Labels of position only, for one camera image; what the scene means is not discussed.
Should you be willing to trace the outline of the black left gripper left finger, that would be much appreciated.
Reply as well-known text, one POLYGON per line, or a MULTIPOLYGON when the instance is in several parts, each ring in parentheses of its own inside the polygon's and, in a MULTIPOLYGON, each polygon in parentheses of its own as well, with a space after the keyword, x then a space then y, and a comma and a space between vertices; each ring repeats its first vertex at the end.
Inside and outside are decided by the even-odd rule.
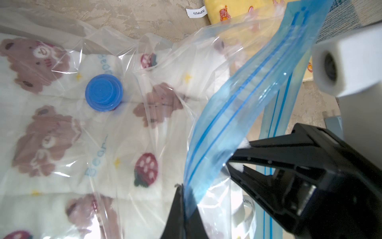
POLYGON ((185 239, 183 185, 177 185, 170 214, 160 239, 185 239))

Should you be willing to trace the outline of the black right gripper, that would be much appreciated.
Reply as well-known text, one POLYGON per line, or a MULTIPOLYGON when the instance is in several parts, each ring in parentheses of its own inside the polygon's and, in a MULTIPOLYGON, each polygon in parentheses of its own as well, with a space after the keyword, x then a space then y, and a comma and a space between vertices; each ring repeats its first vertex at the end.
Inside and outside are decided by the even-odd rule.
POLYGON ((264 175, 227 165, 231 179, 283 229, 304 239, 379 239, 382 172, 327 129, 295 125, 291 134, 250 142, 233 162, 268 163, 264 175))

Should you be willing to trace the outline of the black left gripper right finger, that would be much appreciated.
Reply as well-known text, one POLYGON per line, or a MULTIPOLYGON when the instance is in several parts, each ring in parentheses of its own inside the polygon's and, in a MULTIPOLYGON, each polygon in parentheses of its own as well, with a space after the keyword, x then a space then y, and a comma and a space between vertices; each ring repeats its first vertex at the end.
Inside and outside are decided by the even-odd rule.
POLYGON ((185 233, 186 239, 209 239, 198 209, 186 219, 185 233))

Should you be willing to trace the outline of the white bear print blanket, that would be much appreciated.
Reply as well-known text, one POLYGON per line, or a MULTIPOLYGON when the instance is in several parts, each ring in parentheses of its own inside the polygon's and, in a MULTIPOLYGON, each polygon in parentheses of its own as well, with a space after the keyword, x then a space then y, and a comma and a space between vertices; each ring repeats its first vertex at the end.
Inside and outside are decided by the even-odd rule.
POLYGON ((208 37, 96 51, 1 34, 1 238, 158 239, 221 86, 208 37))

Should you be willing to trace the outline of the clear vacuum bag blue zipper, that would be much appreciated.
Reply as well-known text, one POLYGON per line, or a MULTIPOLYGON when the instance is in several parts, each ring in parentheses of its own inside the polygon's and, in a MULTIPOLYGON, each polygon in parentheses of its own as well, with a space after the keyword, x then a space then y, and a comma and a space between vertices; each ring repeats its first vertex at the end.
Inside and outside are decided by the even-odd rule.
POLYGON ((227 161, 331 5, 225 6, 179 43, 2 5, 1 238, 158 239, 178 186, 198 232, 254 238, 227 161))

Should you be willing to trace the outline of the yellow cartoon print blanket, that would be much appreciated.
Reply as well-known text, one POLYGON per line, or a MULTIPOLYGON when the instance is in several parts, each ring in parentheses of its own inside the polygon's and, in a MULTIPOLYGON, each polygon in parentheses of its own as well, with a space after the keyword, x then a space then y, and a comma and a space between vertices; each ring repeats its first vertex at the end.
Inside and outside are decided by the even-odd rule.
POLYGON ((225 83, 278 30, 289 1, 206 1, 212 23, 200 79, 225 83))

